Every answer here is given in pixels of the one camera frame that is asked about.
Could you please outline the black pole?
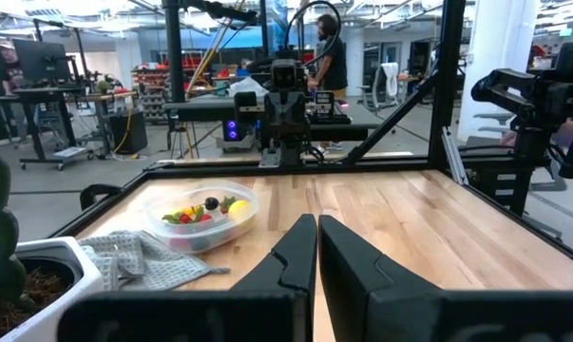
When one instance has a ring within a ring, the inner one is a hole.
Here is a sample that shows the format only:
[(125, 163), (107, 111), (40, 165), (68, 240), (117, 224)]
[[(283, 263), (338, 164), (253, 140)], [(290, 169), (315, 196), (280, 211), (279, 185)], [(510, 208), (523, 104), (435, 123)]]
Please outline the black pole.
[(175, 103), (185, 100), (181, 63), (181, 20), (179, 0), (162, 0), (165, 13), (166, 43), (171, 80), (171, 98)]

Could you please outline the yellow lemon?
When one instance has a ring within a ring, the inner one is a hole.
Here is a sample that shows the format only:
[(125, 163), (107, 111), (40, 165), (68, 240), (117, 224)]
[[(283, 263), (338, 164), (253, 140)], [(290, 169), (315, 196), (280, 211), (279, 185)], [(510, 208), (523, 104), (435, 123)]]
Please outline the yellow lemon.
[(227, 212), (228, 218), (236, 223), (243, 223), (254, 214), (254, 206), (250, 201), (244, 199), (233, 202)]

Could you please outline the black box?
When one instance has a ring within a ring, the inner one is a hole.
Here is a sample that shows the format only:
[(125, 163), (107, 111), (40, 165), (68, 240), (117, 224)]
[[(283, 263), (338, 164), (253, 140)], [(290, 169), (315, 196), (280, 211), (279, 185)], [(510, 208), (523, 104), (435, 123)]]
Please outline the black box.
[(136, 154), (147, 147), (145, 121), (141, 111), (113, 115), (109, 118), (109, 124), (116, 154)]

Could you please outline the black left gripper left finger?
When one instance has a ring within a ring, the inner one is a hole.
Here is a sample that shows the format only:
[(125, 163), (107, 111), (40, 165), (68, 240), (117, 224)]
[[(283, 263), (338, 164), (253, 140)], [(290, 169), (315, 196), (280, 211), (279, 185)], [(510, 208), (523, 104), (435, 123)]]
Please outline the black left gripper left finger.
[(93, 294), (63, 313), (57, 342), (312, 342), (316, 250), (306, 214), (231, 289)]

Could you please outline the black table clamp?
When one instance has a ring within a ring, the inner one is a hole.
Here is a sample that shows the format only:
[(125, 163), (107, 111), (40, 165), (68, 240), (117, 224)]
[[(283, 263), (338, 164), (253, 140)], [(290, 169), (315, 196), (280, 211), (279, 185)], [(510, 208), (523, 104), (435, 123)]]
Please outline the black table clamp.
[(123, 192), (123, 188), (110, 184), (95, 183), (83, 189), (79, 195), (81, 209), (86, 211), (92, 208), (108, 206), (115, 197)]

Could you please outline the person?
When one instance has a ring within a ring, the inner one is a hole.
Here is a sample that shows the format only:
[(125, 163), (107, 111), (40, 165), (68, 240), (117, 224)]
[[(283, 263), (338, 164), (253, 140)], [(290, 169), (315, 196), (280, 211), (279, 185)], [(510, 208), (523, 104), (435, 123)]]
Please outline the person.
[(26, 85), (24, 72), (21, 68), (13, 43), (0, 43), (0, 53), (5, 60), (6, 69), (2, 78), (2, 86), (6, 96), (12, 96), (15, 89)]
[(331, 14), (323, 14), (317, 18), (317, 25), (318, 40), (324, 42), (325, 55), (319, 70), (309, 79), (308, 88), (331, 91), (336, 100), (344, 100), (348, 87), (346, 51), (342, 40), (335, 36), (338, 22)]

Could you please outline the black desk monitor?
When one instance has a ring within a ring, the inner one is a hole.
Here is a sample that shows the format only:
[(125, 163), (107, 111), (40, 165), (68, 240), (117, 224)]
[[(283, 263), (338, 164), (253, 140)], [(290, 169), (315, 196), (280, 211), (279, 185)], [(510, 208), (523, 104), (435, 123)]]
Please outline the black desk monitor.
[(13, 40), (26, 80), (65, 83), (71, 80), (67, 53), (63, 45), (29, 40)]

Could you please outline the white office chair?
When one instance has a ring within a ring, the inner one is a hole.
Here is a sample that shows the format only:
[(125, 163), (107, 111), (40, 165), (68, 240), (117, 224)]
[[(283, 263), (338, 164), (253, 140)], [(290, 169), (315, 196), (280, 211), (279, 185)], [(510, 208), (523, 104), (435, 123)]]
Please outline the white office chair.
[[(398, 106), (398, 72), (397, 63), (381, 63), (375, 70), (372, 85), (361, 85), (362, 104), (371, 113), (375, 114), (381, 110)], [(378, 90), (381, 85), (385, 86), (386, 101), (380, 102), (378, 99)]]

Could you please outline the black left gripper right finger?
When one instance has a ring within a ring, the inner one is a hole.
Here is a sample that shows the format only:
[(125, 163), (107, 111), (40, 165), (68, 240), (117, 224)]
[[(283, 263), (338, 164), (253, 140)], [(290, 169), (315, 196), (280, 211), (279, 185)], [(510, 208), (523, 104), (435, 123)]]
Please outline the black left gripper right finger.
[(331, 216), (318, 229), (336, 342), (573, 342), (573, 291), (445, 290)]

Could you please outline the clear plastic tupperware container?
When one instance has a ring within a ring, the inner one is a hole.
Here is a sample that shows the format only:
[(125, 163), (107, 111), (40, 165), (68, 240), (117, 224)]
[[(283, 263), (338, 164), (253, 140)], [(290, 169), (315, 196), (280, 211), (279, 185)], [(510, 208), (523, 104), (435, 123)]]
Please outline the clear plastic tupperware container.
[[(220, 209), (205, 210), (204, 201), (209, 197), (219, 202), (224, 197), (248, 200), (255, 213), (243, 223), (233, 222)], [(162, 220), (166, 214), (196, 205), (202, 205), (203, 209), (190, 217), (192, 221), (187, 224), (170, 224)], [(207, 252), (244, 235), (253, 228), (258, 209), (258, 196), (251, 188), (227, 180), (196, 181), (181, 189), (156, 195), (142, 205), (146, 219), (144, 229), (169, 248), (189, 255)], [(197, 222), (197, 217), (203, 214), (209, 214), (213, 219)]]

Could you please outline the brown potting soil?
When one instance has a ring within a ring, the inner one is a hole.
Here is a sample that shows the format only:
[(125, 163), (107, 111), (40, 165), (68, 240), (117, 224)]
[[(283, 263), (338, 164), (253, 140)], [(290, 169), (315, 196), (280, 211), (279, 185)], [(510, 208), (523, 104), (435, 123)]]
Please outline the brown potting soil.
[[(39, 311), (56, 301), (75, 283), (75, 274), (62, 262), (44, 258), (25, 258), (22, 263), (27, 271), (26, 294), (35, 302)], [(33, 311), (3, 302), (0, 304), (0, 337), (33, 315)]]

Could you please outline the black standing desk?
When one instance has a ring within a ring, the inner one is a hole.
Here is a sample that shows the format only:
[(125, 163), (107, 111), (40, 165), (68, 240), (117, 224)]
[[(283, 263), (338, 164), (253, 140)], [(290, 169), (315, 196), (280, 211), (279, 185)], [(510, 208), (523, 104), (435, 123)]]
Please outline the black standing desk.
[[(3, 103), (20, 104), (27, 118), (27, 129), (32, 138), (32, 145), (36, 155), (35, 159), (21, 158), (19, 160), (22, 170), (26, 170), (30, 164), (54, 164), (58, 171), (63, 171), (65, 166), (74, 162), (76, 157), (89, 155), (91, 151), (77, 144), (71, 119), (67, 109), (67, 94), (77, 94), (81, 92), (78, 86), (56, 86), (56, 87), (30, 87), (15, 89), (11, 95), (0, 96), (0, 105)], [(62, 123), (67, 138), (67, 148), (75, 149), (66, 156), (47, 157), (44, 147), (41, 143), (40, 130), (33, 118), (31, 107), (39, 104), (57, 105), (59, 118)]]

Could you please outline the grey waffle cloth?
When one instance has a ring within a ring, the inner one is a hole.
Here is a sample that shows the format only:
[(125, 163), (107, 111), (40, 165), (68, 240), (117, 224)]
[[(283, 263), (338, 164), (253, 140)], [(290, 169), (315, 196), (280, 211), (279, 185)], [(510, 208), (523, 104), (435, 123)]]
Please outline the grey waffle cloth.
[(168, 291), (230, 272), (174, 251), (145, 231), (114, 231), (78, 243), (100, 271), (106, 291)]

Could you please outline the dark grey desk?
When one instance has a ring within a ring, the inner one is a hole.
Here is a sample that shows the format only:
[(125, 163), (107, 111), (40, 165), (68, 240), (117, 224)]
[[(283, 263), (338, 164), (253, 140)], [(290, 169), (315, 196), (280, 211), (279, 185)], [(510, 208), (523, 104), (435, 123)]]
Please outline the dark grey desk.
[(361, 142), (378, 123), (355, 123), (347, 114), (347, 102), (337, 101), (329, 109), (314, 108), (307, 111), (311, 124), (311, 140), (335, 142)]

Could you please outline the white hexagonal plant pot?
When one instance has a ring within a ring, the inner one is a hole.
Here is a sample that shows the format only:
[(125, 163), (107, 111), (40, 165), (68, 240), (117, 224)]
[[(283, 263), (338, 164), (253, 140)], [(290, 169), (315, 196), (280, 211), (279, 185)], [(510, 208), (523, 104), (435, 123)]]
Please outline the white hexagonal plant pot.
[(33, 317), (0, 337), (0, 342), (58, 342), (58, 323), (63, 313), (77, 300), (100, 292), (104, 288), (102, 275), (73, 237), (19, 242), (15, 255), (21, 263), (25, 258), (62, 262), (75, 274), (75, 283), (52, 304), (41, 311), (37, 308)]

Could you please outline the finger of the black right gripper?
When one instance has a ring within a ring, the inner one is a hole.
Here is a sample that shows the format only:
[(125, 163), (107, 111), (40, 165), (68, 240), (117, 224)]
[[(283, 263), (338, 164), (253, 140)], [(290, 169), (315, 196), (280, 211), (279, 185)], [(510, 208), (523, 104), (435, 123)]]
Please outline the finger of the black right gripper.
[(287, 96), (286, 137), (301, 138), (306, 134), (306, 99), (303, 93), (289, 93)]
[(286, 105), (286, 95), (282, 93), (269, 93), (267, 95), (267, 114), (269, 119), (269, 130), (272, 139), (278, 139), (283, 134), (284, 108)]

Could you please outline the shelf with red bins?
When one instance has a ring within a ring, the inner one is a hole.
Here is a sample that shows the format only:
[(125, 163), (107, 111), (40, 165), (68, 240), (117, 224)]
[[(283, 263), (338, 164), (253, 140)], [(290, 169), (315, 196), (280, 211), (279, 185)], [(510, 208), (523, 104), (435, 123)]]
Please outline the shelf with red bins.
[(163, 106), (171, 100), (169, 70), (140, 65), (131, 70), (131, 76), (144, 117), (153, 124), (166, 122)]

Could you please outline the black aluminium table frame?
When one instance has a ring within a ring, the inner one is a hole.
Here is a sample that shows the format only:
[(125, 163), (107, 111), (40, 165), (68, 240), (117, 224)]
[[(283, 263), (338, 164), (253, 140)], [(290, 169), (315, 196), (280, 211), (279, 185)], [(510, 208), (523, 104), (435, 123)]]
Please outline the black aluminium table frame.
[[(521, 73), (500, 68), (482, 78), (471, 91), (474, 99), (514, 114), (514, 145), (458, 148), (449, 135), (454, 102), (454, 79), (460, 47), (465, 0), (444, 0), (441, 43), (435, 70), (417, 90), (346, 156), (331, 161), (312, 159), (295, 167), (264, 168), (259, 161), (158, 161), (123, 186), (106, 207), (83, 211), (53, 236), (76, 236), (95, 219), (127, 197), (145, 181), (173, 178), (211, 178), (358, 173), (373, 171), (440, 170), (511, 220), (573, 259), (573, 250), (541, 232), (522, 217), (532, 171), (554, 157), (559, 175), (573, 179), (573, 52), (554, 69)], [(417, 105), (434, 93), (429, 153), (426, 156), (371, 157), (369, 151)]]

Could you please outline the grey desk top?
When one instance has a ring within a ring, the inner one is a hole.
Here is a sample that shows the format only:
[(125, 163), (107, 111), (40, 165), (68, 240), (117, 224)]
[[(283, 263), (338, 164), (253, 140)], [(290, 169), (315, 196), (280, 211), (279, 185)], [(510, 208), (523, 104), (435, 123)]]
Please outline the grey desk top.
[(234, 97), (203, 95), (184, 103), (166, 103), (163, 109), (170, 119), (179, 122), (220, 122), (235, 120), (239, 111), (243, 116), (256, 117), (264, 112), (263, 98), (257, 97), (256, 105), (237, 106)]

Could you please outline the white plastic bag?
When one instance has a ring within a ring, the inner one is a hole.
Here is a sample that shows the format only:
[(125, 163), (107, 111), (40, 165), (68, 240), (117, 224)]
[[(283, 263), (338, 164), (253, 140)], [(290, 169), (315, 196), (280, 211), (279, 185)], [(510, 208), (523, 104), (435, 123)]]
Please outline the white plastic bag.
[(234, 97), (236, 94), (243, 92), (254, 92), (257, 97), (263, 97), (268, 93), (268, 90), (252, 77), (246, 77), (241, 81), (229, 85), (227, 92), (230, 97)]

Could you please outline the computer tower purple lights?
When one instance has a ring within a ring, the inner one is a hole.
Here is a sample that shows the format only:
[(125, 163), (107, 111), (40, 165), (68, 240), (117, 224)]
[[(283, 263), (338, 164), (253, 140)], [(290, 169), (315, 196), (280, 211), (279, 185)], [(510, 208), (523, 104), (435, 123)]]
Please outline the computer tower purple lights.
[(222, 122), (223, 138), (218, 140), (218, 145), (224, 152), (249, 149), (251, 140), (248, 135), (248, 127), (236, 120)]

